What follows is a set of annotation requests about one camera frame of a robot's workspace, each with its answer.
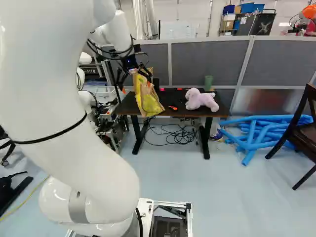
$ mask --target stuffed dog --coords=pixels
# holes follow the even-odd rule
[[[200,93],[196,88],[191,88],[186,93],[186,108],[187,110],[196,110],[201,105],[205,105],[211,109],[212,112],[216,112],[219,109],[218,104],[214,100],[215,93]]]

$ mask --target caster wheel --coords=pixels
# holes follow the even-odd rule
[[[5,160],[5,161],[1,161],[0,164],[1,164],[2,166],[6,167],[6,166],[9,165],[9,162],[8,162],[7,160]]]

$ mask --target floor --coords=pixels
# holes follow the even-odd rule
[[[147,139],[164,143],[164,138],[150,133]],[[203,160],[195,143],[164,147],[144,143],[134,156],[134,142],[131,130],[121,156],[138,173],[141,197],[192,202],[195,237],[315,236],[316,176],[297,191],[291,189],[313,166],[302,154],[282,149],[267,161],[264,155],[269,149],[264,149],[256,153],[248,167],[243,167],[243,155],[225,143],[210,141],[211,159]],[[30,161],[25,166],[32,167],[36,180],[14,206],[46,176]],[[38,191],[19,211],[0,222],[1,237],[65,236],[65,229],[41,214],[37,196]]]

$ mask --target black chair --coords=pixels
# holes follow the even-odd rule
[[[305,108],[306,102],[309,102],[310,109],[312,111],[312,117],[314,122],[298,126],[297,123]],[[266,159],[270,159],[285,143],[286,140],[291,142],[296,150],[302,151],[311,161],[315,163],[314,167],[307,172],[307,174],[298,181],[293,190],[300,187],[315,171],[316,171],[316,87],[311,84],[306,84],[303,97],[300,104],[291,120],[289,127],[285,131],[284,135],[278,141],[278,143],[272,148],[272,150],[266,155]]]

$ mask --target table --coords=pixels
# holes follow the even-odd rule
[[[160,113],[158,116],[168,116],[168,117],[189,117],[189,118],[199,118],[206,117],[205,126],[199,126],[198,131],[201,138],[201,145],[203,150],[204,159],[210,159],[209,148],[208,148],[208,139],[209,133],[212,126],[213,117],[227,118],[230,115],[229,108],[227,108],[220,99],[220,95],[216,93],[214,97],[215,101],[219,105],[219,110],[217,112],[211,112],[211,110],[206,106],[201,106],[197,110],[189,111],[186,109],[186,94],[187,90],[166,90],[159,91],[158,97],[160,103],[164,106],[165,111]],[[168,106],[175,106],[178,108],[177,111],[171,110]],[[148,124],[144,124],[143,128],[140,129],[138,116],[141,115],[138,105],[135,99],[135,93],[129,92],[122,103],[119,104],[116,108],[115,113],[117,115],[130,115],[132,124],[135,131],[136,143],[133,148],[133,154],[136,155],[139,152],[140,146],[143,143],[145,134],[148,129]]]

